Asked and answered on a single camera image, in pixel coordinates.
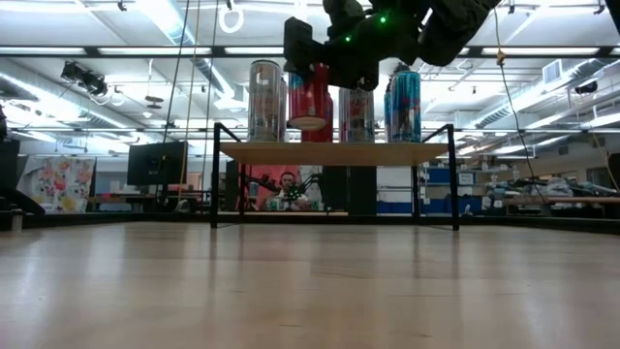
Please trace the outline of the red cloth panel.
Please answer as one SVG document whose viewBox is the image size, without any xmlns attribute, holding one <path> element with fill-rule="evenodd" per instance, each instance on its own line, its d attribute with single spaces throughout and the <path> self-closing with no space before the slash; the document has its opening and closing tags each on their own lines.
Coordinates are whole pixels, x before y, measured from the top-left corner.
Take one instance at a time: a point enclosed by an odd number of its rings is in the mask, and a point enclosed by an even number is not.
<svg viewBox="0 0 620 349">
<path fill-rule="evenodd" d="M 289 165 L 257 165 L 252 166 L 249 175 L 252 177 L 261 177 L 267 175 L 270 179 L 278 181 L 280 175 L 284 172 L 291 172 L 296 175 L 299 182 L 299 169 L 295 166 Z M 270 210 L 268 201 L 275 198 L 276 192 L 259 186 L 258 184 L 251 183 L 251 189 L 254 190 L 255 195 L 255 209 L 256 210 Z"/>
</svg>

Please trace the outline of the blue storage bins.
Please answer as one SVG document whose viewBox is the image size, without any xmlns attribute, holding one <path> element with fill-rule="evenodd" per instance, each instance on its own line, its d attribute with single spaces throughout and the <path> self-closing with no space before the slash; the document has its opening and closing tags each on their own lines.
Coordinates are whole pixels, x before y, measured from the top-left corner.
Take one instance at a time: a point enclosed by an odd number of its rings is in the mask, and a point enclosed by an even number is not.
<svg viewBox="0 0 620 349">
<path fill-rule="evenodd" d="M 482 211 L 482 183 L 473 172 L 457 173 L 458 212 Z M 448 168 L 418 169 L 418 201 L 421 215 L 450 215 L 451 190 Z M 416 210 L 413 199 L 413 177 L 410 168 L 377 169 L 377 213 L 411 214 Z"/>
</svg>

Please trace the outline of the wooden shelf black metal legs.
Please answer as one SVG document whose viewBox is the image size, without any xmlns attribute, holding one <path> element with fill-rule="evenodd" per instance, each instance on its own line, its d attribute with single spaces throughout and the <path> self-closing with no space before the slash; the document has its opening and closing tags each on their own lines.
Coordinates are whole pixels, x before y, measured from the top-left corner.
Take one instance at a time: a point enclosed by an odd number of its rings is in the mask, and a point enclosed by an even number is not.
<svg viewBox="0 0 620 349">
<path fill-rule="evenodd" d="M 219 167 L 224 153 L 238 163 L 247 165 L 321 165 L 337 167 L 389 166 L 412 170 L 439 155 L 449 156 L 451 226 L 460 228 L 458 211 L 458 180 L 454 126 L 446 124 L 420 143 L 244 143 L 222 123 L 214 124 L 211 170 L 210 226 L 218 226 Z"/>
</svg>

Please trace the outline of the cluttered wooden workbench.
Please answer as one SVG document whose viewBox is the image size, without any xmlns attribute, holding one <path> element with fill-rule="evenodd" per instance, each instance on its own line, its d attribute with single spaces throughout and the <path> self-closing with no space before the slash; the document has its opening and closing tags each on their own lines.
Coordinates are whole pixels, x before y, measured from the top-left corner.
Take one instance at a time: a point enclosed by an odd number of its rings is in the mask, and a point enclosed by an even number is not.
<svg viewBox="0 0 620 349">
<path fill-rule="evenodd" d="M 485 184 L 489 212 L 544 217 L 620 219 L 620 191 L 574 178 Z"/>
</svg>

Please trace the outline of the red Barq's can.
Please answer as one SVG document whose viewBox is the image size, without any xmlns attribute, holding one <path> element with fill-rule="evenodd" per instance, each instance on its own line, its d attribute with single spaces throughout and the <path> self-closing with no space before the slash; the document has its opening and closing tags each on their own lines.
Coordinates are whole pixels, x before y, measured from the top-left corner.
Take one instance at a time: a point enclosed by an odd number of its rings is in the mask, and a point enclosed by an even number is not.
<svg viewBox="0 0 620 349">
<path fill-rule="evenodd" d="M 306 78 L 289 73 L 289 124 L 302 131 L 317 131 L 327 124 L 328 67 L 315 66 Z"/>
</svg>

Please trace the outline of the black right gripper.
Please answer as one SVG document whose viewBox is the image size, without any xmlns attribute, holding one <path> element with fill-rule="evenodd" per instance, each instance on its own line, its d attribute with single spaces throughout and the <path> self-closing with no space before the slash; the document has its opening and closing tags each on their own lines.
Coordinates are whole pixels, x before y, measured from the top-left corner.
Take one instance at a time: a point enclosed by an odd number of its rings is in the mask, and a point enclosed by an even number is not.
<svg viewBox="0 0 620 349">
<path fill-rule="evenodd" d="M 428 0 L 323 0 L 331 25 L 328 40 L 313 39 L 310 24 L 292 16 L 284 22 L 284 70 L 310 78 L 320 64 L 332 66 L 337 58 L 360 58 L 331 67 L 331 84 L 373 91 L 379 84 L 379 61 L 395 57 L 413 63 L 419 57 L 421 21 L 430 9 Z"/>
</svg>

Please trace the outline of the floral cloth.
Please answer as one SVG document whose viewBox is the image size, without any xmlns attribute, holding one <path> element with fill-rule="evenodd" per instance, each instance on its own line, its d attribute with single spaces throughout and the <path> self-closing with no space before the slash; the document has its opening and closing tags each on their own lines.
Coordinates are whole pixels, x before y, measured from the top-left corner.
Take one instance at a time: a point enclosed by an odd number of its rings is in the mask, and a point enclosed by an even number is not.
<svg viewBox="0 0 620 349">
<path fill-rule="evenodd" d="M 17 189 L 46 213 L 85 213 L 95 166 L 94 158 L 29 157 Z"/>
</svg>

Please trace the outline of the person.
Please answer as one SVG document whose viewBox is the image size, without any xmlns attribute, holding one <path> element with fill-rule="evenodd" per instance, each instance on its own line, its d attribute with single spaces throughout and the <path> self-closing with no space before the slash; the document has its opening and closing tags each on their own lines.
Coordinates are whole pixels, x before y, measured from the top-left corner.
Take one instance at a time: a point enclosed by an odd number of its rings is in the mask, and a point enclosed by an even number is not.
<svg viewBox="0 0 620 349">
<path fill-rule="evenodd" d="M 311 203 L 308 197 L 300 191 L 296 175 L 284 172 L 279 178 L 279 190 L 275 194 L 284 205 L 285 210 L 309 210 Z"/>
</svg>

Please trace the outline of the black monitor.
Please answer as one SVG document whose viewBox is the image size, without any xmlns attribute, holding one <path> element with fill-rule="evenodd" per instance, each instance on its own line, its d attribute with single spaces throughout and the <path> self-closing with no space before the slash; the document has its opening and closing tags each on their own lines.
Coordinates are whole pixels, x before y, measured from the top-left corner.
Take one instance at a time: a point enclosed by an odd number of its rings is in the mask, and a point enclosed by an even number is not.
<svg viewBox="0 0 620 349">
<path fill-rule="evenodd" d="M 129 185 L 185 184 L 186 142 L 131 145 L 128 156 Z"/>
</svg>

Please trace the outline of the black overhead frame beam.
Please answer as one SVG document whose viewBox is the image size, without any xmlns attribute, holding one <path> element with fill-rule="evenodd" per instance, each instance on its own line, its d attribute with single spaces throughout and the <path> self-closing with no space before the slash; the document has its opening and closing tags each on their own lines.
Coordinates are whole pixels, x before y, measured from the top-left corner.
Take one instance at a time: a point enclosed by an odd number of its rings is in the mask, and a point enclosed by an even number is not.
<svg viewBox="0 0 620 349">
<path fill-rule="evenodd" d="M 543 46 L 508 46 L 485 47 L 470 46 L 463 48 L 458 58 L 490 59 L 499 51 L 509 58 L 544 59 L 544 58 L 620 58 L 620 46 L 614 47 L 543 47 Z M 224 47 L 224 46 L 113 46 L 113 47 L 79 47 L 79 46 L 0 46 L 0 57 L 25 58 L 121 58 L 121 59 L 150 59 L 174 57 L 201 57 L 201 58 L 260 58 L 283 57 L 283 47 Z"/>
</svg>

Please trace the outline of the black cabinet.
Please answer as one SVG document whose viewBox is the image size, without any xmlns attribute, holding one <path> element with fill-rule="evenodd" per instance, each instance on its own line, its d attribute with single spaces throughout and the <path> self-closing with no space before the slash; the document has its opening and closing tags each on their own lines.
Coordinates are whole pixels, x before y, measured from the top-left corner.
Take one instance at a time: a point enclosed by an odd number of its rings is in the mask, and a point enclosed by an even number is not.
<svg viewBox="0 0 620 349">
<path fill-rule="evenodd" d="M 377 214 L 377 169 L 375 167 L 323 167 L 321 188 L 330 210 L 353 216 Z"/>
</svg>

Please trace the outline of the Celsius Tropical Vibe can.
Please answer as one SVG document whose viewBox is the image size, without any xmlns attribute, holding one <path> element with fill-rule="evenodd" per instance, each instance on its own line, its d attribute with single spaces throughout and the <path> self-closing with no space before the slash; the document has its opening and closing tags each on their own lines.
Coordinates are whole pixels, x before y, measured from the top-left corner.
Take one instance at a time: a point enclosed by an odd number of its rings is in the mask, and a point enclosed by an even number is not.
<svg viewBox="0 0 620 349">
<path fill-rule="evenodd" d="M 280 116 L 280 66 L 256 60 L 250 66 L 248 141 L 278 142 Z"/>
</svg>

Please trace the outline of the red Fanta can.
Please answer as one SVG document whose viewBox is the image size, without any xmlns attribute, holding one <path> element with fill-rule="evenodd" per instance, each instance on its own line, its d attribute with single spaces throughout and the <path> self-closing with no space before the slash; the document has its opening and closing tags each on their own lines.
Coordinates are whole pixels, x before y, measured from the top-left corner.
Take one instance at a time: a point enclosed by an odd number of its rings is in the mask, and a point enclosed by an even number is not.
<svg viewBox="0 0 620 349">
<path fill-rule="evenodd" d="M 330 94 L 327 94 L 325 120 L 326 124 L 320 130 L 302 131 L 301 141 L 303 143 L 331 143 L 333 141 L 333 100 Z"/>
</svg>

